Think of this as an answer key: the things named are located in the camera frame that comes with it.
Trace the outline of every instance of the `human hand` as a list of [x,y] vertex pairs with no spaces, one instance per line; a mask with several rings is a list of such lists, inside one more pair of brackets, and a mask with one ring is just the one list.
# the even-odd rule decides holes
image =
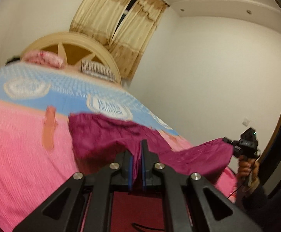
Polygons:
[[252,170],[252,181],[255,181],[258,178],[260,164],[255,159],[248,159],[247,161],[244,159],[245,157],[243,155],[238,158],[239,168],[236,177],[238,180],[242,180],[244,177],[247,177]]

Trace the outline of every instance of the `pink bedsheet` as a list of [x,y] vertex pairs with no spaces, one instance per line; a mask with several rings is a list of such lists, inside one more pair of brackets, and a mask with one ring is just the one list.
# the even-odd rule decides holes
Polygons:
[[[56,115],[50,151],[42,145],[44,120],[45,112],[0,101],[0,227],[4,232],[11,232],[78,171],[67,119]],[[217,188],[229,195],[233,183],[234,176],[223,173]]]

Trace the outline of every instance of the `pillow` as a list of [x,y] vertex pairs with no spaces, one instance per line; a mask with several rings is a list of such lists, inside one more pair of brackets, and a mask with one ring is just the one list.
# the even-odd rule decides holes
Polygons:
[[21,60],[28,63],[50,66],[57,69],[62,69],[65,65],[64,59],[59,57],[57,54],[41,50],[28,51],[23,55]]
[[99,74],[99,73],[93,72],[93,71],[84,70],[83,73],[84,74],[88,74],[88,75],[90,75],[92,77],[104,79],[104,80],[107,80],[107,81],[110,81],[110,82],[115,82],[116,81],[115,79],[112,79],[110,77],[107,77],[105,75],[102,75],[102,74]]
[[90,60],[82,60],[81,66],[79,67],[80,72],[85,72],[91,76],[93,76],[93,73],[97,73],[102,75],[100,78],[105,79],[105,77],[109,78],[107,80],[109,81],[116,81],[115,74],[109,69],[108,67],[105,67],[103,64],[99,62],[94,62]]

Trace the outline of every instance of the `blue blanket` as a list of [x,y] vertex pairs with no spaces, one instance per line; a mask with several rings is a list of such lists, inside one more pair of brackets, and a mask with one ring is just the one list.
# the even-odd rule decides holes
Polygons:
[[52,105],[67,116],[79,112],[102,113],[178,135],[122,88],[23,62],[0,69],[0,100],[43,111]]

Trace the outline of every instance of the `black cable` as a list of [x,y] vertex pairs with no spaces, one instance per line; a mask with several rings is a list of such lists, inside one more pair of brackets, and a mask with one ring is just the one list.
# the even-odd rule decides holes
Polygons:
[[[253,163],[253,165],[250,167],[251,168],[251,171],[250,171],[250,173],[248,174],[248,176],[246,176],[246,177],[249,177],[250,176],[250,174],[253,172],[253,167],[254,167],[254,164],[256,163],[256,161],[254,161],[254,163]],[[241,187],[242,187],[242,185],[244,184],[244,182],[245,181],[243,181],[243,183],[233,192],[233,193],[231,193],[230,195],[229,195],[229,197],[228,197],[228,199],[235,193],[235,192],[237,192]]]
[[150,227],[146,227],[146,226],[137,224],[137,223],[135,223],[135,222],[132,223],[132,227],[133,227],[134,229],[136,229],[138,232],[145,232],[145,231],[143,231],[143,230],[140,229],[140,228],[149,229],[149,230],[155,230],[155,231],[165,231],[164,229],[150,228]]

